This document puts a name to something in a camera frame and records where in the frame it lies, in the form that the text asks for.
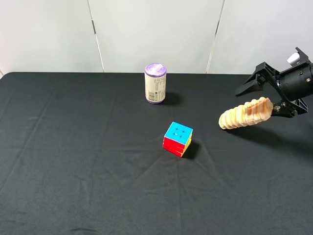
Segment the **panel seam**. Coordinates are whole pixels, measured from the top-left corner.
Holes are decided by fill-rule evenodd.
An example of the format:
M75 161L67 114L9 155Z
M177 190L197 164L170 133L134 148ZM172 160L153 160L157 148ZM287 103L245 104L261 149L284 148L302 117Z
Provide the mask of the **panel seam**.
M102 71L105 72L104 71L104 66L103 66L103 60L102 60L102 56L101 56L101 51L100 51L100 46L99 46L99 41L98 41L97 34L96 34L96 28L95 28L94 20L93 20L93 17L92 17L92 12L91 12L91 7L90 7L89 0L87 0L87 3L88 3L89 13L90 13L90 17L91 17L91 23L92 23L94 36L96 37L96 42L97 42L97 46L98 46L100 61L101 61L101 65L102 65Z
M219 21L217 22L217 25L216 25L214 40L213 40L213 44L212 44L212 48L211 48L211 51L210 51L209 60L208 60L208 62L207 62L207 67L206 67L206 73L207 73L207 74L209 73L209 68L210 68L210 64L211 64L211 60L212 60L212 56L213 56L213 50L214 50L214 47L215 47L215 42L216 42L217 34L218 34L218 31L219 31L219 26L220 26L220 22L221 22L221 18L222 18L222 13L223 13L223 9L224 9L224 4L225 4L225 0L223 0L221 12L220 12L220 17L219 17Z

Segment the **product label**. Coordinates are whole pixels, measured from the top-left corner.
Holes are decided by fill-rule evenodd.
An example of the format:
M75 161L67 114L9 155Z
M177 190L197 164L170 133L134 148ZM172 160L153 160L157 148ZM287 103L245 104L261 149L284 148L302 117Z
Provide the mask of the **product label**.
M165 99L166 75L162 77L150 77L145 74L146 99L159 102Z

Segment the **white wall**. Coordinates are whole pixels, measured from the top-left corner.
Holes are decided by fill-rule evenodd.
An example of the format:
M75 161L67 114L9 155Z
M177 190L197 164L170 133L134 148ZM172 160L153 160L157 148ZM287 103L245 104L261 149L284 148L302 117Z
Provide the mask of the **white wall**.
M99 50L87 0L2 0L0 69L143 72L160 62L168 72L250 74L263 61L289 68L295 47L313 60L313 1L225 0L213 43L222 4L90 0Z
M313 61L313 1L225 0L209 73L253 73L266 61L277 70L299 47Z
M0 68L103 71L87 0L1 1Z
M205 73L223 0L89 0L104 70Z

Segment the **blue cube face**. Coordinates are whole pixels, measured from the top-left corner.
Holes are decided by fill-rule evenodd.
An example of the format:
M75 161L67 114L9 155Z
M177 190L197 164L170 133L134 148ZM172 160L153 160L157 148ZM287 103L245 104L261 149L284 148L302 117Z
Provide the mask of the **blue cube face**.
M176 122L172 122L170 128L168 128L164 137L167 137L169 139L175 140L179 143L186 145L191 134L192 134L191 128L183 126Z

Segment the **rubik's cube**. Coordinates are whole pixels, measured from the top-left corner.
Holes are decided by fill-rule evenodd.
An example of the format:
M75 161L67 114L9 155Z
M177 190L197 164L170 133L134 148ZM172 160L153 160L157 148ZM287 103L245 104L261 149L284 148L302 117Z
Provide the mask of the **rubik's cube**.
M182 157L191 142L192 129L176 122L172 122L168 128L164 140L163 148Z

